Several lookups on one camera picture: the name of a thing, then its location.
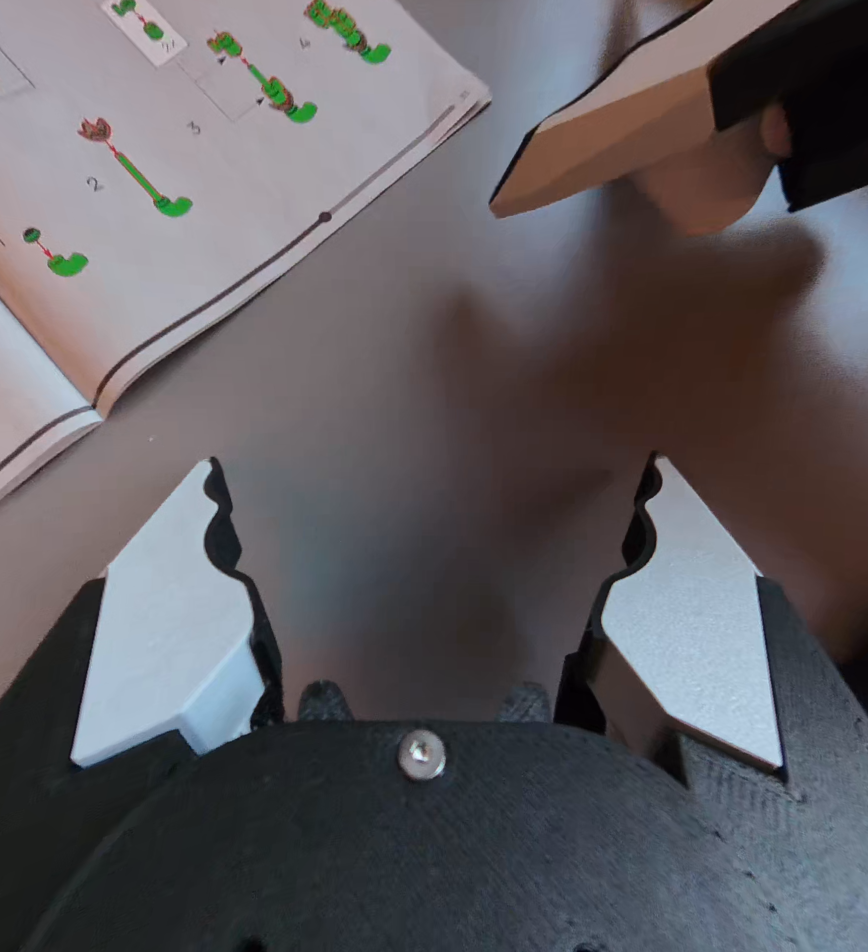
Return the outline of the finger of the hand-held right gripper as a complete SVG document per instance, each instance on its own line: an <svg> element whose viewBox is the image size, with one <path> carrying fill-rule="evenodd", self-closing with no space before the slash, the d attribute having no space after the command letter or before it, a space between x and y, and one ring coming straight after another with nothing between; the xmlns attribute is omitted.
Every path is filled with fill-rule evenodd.
<svg viewBox="0 0 868 952"><path fill-rule="evenodd" d="M716 126L711 69L790 1L700 2L625 52L524 137L489 201L500 219L628 179L679 232L721 232L790 152L784 114Z"/></svg>

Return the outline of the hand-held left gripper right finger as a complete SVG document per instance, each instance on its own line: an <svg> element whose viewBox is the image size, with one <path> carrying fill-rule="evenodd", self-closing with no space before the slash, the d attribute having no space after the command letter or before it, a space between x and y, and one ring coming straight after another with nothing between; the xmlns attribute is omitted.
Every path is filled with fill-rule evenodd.
<svg viewBox="0 0 868 952"><path fill-rule="evenodd" d="M781 774L761 572L663 454L642 471L621 556L563 661L554 721L655 763L683 735Z"/></svg>

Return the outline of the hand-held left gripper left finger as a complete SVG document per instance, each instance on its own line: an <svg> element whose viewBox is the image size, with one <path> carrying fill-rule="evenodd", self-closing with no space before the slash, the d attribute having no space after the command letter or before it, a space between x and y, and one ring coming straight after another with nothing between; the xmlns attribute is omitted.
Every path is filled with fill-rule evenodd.
<svg viewBox="0 0 868 952"><path fill-rule="evenodd" d="M71 762L178 732L198 756L284 717L281 655L222 465L198 462L102 574Z"/></svg>

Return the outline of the lego instruction booklet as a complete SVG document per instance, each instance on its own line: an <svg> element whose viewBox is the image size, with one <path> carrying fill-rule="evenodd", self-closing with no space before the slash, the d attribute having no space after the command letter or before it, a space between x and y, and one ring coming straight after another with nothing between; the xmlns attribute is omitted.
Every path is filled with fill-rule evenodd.
<svg viewBox="0 0 868 952"><path fill-rule="evenodd" d="M398 2L0 1L0 499L490 98Z"/></svg>

